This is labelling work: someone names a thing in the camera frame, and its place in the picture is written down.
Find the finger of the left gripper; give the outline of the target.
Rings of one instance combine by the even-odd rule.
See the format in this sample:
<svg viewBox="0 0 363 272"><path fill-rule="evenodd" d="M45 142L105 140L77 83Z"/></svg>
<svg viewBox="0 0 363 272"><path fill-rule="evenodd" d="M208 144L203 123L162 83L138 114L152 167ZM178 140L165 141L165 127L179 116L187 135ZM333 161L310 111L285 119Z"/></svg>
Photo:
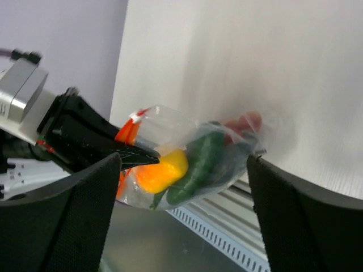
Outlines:
<svg viewBox="0 0 363 272"><path fill-rule="evenodd" d="M69 173L82 171L113 153L121 158L121 170L159 163L157 152L117 141L118 131L76 88L68 88L54 98L40 122L36 144Z"/></svg>

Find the green chili pepper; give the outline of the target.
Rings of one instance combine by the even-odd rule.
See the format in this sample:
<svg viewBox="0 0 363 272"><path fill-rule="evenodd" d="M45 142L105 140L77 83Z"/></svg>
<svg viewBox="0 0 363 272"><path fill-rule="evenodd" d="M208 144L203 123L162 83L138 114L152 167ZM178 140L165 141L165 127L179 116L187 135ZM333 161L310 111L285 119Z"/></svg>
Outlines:
<svg viewBox="0 0 363 272"><path fill-rule="evenodd" d="M189 164L187 173L167 189L154 195L151 210L157 209L165 194L166 201L171 206L189 201L206 183L207 177L221 157L225 146L225 132L217 121L202 124L198 132L202 136L186 146Z"/></svg>

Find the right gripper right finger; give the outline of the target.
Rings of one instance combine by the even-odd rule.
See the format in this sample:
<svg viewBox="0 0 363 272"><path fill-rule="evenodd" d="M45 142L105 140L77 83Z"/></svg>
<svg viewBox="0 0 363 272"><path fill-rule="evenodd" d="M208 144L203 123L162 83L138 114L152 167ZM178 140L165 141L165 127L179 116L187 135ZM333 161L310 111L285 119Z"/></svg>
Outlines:
<svg viewBox="0 0 363 272"><path fill-rule="evenodd" d="M271 271L362 271L362 200L247 160Z"/></svg>

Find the clear orange zip top bag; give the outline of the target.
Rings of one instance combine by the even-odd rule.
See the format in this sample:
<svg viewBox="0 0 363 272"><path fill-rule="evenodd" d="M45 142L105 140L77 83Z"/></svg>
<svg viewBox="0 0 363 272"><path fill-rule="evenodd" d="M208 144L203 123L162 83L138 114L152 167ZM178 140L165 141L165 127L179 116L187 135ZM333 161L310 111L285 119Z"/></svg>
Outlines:
<svg viewBox="0 0 363 272"><path fill-rule="evenodd" d="M132 113L116 140L157 157L120 174L116 200L148 210L171 210L219 193L247 170L252 154L264 154L263 119L249 111L228 121L199 122L156 105Z"/></svg>

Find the red cherry tomato bunch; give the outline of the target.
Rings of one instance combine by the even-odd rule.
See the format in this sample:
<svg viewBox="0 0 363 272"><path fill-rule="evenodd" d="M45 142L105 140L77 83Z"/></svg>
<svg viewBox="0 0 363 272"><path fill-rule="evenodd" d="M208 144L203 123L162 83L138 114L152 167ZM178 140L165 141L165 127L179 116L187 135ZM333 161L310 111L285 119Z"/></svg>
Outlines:
<svg viewBox="0 0 363 272"><path fill-rule="evenodd" d="M223 121L222 124L242 138L246 138L247 134L258 137L258 132L262 126L262 117L257 111L249 111L239 118Z"/></svg>

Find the yellow bell pepper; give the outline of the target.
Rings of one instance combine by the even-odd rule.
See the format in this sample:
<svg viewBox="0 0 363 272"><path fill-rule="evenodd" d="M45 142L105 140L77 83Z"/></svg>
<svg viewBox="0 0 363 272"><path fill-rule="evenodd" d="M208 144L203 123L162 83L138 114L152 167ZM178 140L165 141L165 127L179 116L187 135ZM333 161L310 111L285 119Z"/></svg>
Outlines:
<svg viewBox="0 0 363 272"><path fill-rule="evenodd" d="M159 158L159 163L135 167L133 176L144 191L157 194L180 180L188 170L185 152L176 149Z"/></svg>

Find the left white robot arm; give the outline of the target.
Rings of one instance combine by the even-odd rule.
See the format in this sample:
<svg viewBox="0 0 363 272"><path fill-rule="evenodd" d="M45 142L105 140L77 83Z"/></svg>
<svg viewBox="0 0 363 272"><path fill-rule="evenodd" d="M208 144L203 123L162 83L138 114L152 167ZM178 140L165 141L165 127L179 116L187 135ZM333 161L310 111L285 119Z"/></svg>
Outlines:
<svg viewBox="0 0 363 272"><path fill-rule="evenodd" d="M70 87L40 98L19 131L1 128L1 200L46 186L117 153L122 171L159 163L156 151L117 140L110 124Z"/></svg>

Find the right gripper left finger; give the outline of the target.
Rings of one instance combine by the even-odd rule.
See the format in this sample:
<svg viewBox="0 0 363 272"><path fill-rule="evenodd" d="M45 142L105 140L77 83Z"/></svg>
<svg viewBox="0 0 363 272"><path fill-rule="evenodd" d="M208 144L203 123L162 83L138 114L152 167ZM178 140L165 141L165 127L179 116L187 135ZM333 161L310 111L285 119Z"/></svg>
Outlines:
<svg viewBox="0 0 363 272"><path fill-rule="evenodd" d="M112 154L1 202L2 271L97 271L119 183Z"/></svg>

